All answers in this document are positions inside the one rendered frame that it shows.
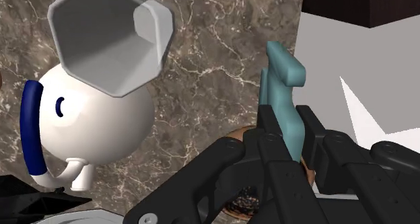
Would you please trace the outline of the grey white plate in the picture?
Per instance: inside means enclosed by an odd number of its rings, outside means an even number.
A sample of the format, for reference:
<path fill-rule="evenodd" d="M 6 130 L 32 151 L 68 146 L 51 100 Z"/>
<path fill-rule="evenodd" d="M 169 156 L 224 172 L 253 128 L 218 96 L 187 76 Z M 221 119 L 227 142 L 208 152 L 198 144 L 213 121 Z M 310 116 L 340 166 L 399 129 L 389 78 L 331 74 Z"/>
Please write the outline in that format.
<path fill-rule="evenodd" d="M 122 215 L 104 209 L 62 213 L 45 218 L 36 224 L 123 224 Z"/>

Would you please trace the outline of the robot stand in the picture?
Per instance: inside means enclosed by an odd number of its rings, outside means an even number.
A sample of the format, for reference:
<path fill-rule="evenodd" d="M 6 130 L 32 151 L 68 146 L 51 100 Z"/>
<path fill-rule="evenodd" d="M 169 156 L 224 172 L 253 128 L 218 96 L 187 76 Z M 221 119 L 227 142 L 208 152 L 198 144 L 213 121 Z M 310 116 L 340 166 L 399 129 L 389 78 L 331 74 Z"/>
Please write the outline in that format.
<path fill-rule="evenodd" d="M 374 28 L 420 15 L 420 0 L 303 0 L 302 12 Z"/>

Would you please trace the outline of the brown speckled round object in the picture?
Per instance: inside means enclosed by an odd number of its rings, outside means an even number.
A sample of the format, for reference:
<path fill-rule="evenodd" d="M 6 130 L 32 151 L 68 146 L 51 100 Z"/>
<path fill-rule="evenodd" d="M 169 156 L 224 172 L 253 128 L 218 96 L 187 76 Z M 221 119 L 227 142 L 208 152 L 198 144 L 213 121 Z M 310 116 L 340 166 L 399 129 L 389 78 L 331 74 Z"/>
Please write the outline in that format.
<path fill-rule="evenodd" d="M 226 136 L 243 141 L 243 134 L 246 131 L 253 128 L 255 128 L 255 126 L 245 126 L 242 128 L 238 128 L 236 130 L 231 131 Z M 315 181 L 315 171 L 308 169 L 308 166 L 306 165 L 306 162 L 302 157 L 300 163 L 304 168 L 308 182 L 312 187 Z M 233 218 L 248 221 L 255 214 L 257 214 L 258 204 L 259 201 L 257 197 L 256 188 L 248 186 L 240 191 L 238 197 L 235 200 L 227 203 L 224 206 L 223 212 Z"/>

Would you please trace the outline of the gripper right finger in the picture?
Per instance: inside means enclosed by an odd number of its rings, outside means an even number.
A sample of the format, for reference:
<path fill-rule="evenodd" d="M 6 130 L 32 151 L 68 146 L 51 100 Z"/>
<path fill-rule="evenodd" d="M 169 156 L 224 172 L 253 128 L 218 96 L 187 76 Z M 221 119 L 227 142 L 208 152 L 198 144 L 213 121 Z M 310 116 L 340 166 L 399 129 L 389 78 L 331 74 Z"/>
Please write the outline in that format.
<path fill-rule="evenodd" d="M 309 106 L 296 110 L 305 126 L 302 157 L 321 193 L 354 191 L 372 224 L 420 224 L 420 153 L 390 141 L 364 149 L 325 129 Z"/>

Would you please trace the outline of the black angular object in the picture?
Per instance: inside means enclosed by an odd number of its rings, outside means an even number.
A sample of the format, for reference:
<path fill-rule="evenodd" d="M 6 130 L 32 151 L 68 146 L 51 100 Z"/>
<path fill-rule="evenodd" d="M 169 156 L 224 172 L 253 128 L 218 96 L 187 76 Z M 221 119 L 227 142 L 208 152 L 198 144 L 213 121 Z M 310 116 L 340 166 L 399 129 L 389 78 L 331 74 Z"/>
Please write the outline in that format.
<path fill-rule="evenodd" d="M 0 176 L 0 224 L 33 224 L 90 201 L 66 194 L 63 188 L 40 192 L 11 174 Z"/>

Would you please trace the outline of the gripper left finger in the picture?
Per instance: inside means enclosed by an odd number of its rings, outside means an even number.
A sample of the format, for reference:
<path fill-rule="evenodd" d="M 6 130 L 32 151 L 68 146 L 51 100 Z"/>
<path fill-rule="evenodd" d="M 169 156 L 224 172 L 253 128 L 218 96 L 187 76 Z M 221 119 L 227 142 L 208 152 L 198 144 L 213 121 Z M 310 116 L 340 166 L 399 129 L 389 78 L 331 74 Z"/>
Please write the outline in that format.
<path fill-rule="evenodd" d="M 270 105 L 258 107 L 258 127 L 264 133 L 257 145 L 264 187 L 271 189 L 275 216 L 265 224 L 306 224 L 304 211 L 319 224 L 329 224 L 301 165 L 293 161 Z M 135 205 L 122 224 L 211 224 L 225 203 L 236 197 L 216 189 L 222 171 L 246 154 L 243 142 L 216 140 L 186 166 Z"/>

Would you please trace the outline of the teal angular object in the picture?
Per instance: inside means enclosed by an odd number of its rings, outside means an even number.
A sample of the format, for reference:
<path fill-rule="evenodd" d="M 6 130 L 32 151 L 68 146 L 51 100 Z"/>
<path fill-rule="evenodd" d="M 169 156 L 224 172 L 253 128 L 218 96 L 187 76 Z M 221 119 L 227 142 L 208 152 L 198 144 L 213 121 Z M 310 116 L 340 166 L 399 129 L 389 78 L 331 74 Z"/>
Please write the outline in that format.
<path fill-rule="evenodd" d="M 269 66 L 264 67 L 260 74 L 258 103 L 272 107 L 289 154 L 299 162 L 305 128 L 293 104 L 293 89 L 304 86 L 306 69 L 278 41 L 268 41 L 266 52 Z"/>

